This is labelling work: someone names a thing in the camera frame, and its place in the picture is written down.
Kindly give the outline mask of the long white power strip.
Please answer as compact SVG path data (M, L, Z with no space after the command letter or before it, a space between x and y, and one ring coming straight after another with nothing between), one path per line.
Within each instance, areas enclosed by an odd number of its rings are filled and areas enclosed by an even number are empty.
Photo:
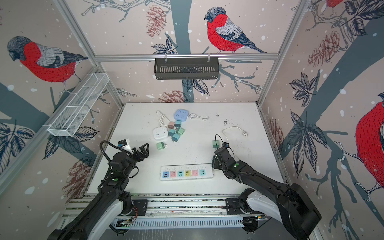
M211 164L171 165L162 166L161 181L183 181L211 179L214 171Z

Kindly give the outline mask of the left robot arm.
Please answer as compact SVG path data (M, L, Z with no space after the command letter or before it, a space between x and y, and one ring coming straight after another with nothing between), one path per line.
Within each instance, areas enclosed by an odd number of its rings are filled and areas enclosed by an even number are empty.
M54 230L49 240L98 240L118 215L131 211L138 215L131 193L125 189L135 177L130 174L138 169L137 163L149 157L149 144L128 151L104 140L100 142L100 150L108 161L108 170L97 187L98 194L73 221L61 230Z

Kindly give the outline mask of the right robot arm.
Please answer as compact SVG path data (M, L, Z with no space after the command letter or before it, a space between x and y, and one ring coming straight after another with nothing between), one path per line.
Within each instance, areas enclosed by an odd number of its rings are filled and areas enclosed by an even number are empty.
M309 239L322 218L301 186L280 183L259 173L247 163L236 161L225 147L215 150L212 167L223 171L226 178L248 186L239 196L239 211L274 218L297 240Z

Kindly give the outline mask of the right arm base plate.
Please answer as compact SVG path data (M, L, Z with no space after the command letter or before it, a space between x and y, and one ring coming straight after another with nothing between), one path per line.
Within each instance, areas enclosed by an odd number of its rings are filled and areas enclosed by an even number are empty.
M237 198L229 198L225 199L225 206L223 207L224 210L227 211L228 215L264 215L264 213L258 212L258 211L253 211L251 210L250 212L244 212L241 209L241 206L239 204L239 199Z

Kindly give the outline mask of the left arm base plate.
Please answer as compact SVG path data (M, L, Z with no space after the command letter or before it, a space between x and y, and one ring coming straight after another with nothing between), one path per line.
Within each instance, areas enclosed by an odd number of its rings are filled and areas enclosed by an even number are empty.
M120 216L145 216L148 207L148 200L131 200L131 204L124 206Z

